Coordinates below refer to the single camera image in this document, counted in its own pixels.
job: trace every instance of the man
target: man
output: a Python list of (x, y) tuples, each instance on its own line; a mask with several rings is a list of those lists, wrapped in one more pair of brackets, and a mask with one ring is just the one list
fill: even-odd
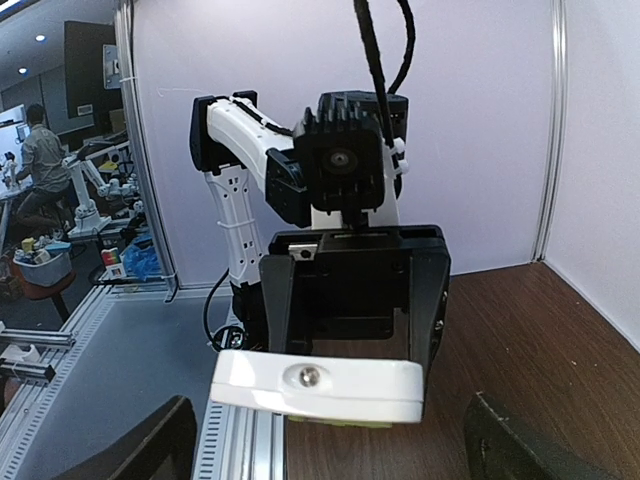
[(29, 175), (34, 189), (18, 208), (17, 218), (29, 227), (60, 228), (57, 220), (42, 216), (40, 209), (53, 205), (65, 197), (69, 187), (69, 172), (62, 165), (65, 151), (60, 139), (44, 127), (45, 111), (34, 104), (27, 109), (27, 123), (31, 134), (22, 145), (22, 170), (16, 175), (18, 182)]

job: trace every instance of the white table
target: white table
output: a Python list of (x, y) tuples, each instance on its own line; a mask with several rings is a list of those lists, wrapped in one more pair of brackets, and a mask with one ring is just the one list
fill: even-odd
[(7, 189), (0, 192), (0, 205), (2, 206), (2, 219), (0, 219), (0, 255), (4, 252), (4, 239), (9, 230), (9, 216), (11, 215), (11, 205), (16, 197), (31, 189), (33, 183), (31, 178), (23, 181), (19, 188)]

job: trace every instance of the black hair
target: black hair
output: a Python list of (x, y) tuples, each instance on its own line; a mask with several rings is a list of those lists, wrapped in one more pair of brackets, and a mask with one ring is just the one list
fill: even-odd
[(44, 115), (44, 107), (39, 103), (34, 103), (29, 108), (27, 108), (27, 122), (29, 122), (31, 125), (37, 125), (44, 122)]

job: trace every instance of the wooden floor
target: wooden floor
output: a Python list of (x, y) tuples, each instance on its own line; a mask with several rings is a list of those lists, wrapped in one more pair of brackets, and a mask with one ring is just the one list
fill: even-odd
[[(454, 279), (421, 425), (288, 423), (290, 480), (464, 480), (462, 418), (485, 391), (530, 426), (624, 479), (640, 478), (640, 355), (542, 264)], [(406, 354), (389, 342), (318, 342), (322, 354)]]

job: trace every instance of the wooden stool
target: wooden stool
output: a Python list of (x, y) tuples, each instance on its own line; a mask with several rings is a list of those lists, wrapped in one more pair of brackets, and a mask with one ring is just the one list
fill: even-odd
[(67, 306), (65, 305), (61, 294), (71, 286), (75, 279), (75, 270), (72, 270), (69, 275), (67, 275), (51, 287), (40, 287), (38, 285), (34, 285), (33, 283), (27, 282), (23, 277), (20, 278), (20, 280), (22, 281), (24, 296), (29, 300), (34, 301), (46, 300), (47, 298), (50, 298), (56, 307), (58, 315), (60, 315), (62, 323), (66, 322), (69, 319), (69, 310), (67, 309)]

